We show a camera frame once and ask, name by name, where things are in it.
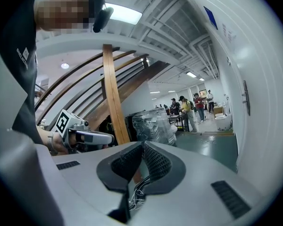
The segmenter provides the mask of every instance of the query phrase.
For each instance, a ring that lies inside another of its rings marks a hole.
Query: plastic wrap
[[[176,146],[176,136],[164,108],[137,113],[132,117],[139,141],[152,141]]]

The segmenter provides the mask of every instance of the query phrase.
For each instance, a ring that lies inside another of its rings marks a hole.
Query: headset
[[[107,8],[105,0],[89,0],[89,16],[84,24],[87,25],[94,19],[93,31],[100,32],[107,25],[112,13],[113,8]]]

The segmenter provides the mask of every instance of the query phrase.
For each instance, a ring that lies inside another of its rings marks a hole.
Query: white ceiling
[[[156,97],[169,90],[182,90],[198,84],[199,78],[206,80],[217,76],[209,45],[210,39],[200,48],[192,44],[195,40],[207,37],[206,30],[198,21],[196,12],[187,0],[106,0],[141,12],[137,25],[110,20],[98,34],[89,29],[72,29],[56,32],[39,31],[36,35],[39,59],[38,79],[50,77],[50,84],[65,73],[60,68],[66,62],[70,66],[99,53],[103,43],[120,46],[121,51],[136,50],[136,55],[148,53],[151,61],[161,60],[171,65],[149,81],[150,90],[159,90]],[[101,63],[93,62],[88,68]],[[188,71],[197,78],[187,76]]]

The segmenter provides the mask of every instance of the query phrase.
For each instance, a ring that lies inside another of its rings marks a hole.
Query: person in yellow shirt
[[[184,120],[184,127],[187,128],[188,127],[188,120],[190,121],[190,124],[192,126],[192,132],[197,132],[197,128],[196,125],[194,123],[194,116],[193,116],[193,112],[191,109],[191,103],[189,100],[187,100],[186,98],[184,98],[184,96],[180,96],[179,97],[179,101],[182,102],[182,112],[184,114],[183,116],[183,120]]]

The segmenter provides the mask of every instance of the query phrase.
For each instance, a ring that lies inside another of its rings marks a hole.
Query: black vent grille
[[[66,169],[66,168],[71,168],[71,167],[77,166],[77,165],[80,165],[80,163],[78,161],[70,161],[70,162],[65,162],[65,163],[62,163],[62,164],[57,164],[57,168],[59,170],[63,170],[63,169]]]
[[[142,160],[142,146],[120,155],[111,163],[111,169],[120,177],[130,181]]]
[[[250,210],[250,206],[246,204],[227,182],[218,181],[212,183],[211,186],[235,219],[241,217]]]
[[[171,161],[167,157],[152,149],[148,145],[145,145],[144,153],[144,159],[149,170],[151,182],[157,181],[169,173],[171,170]]]

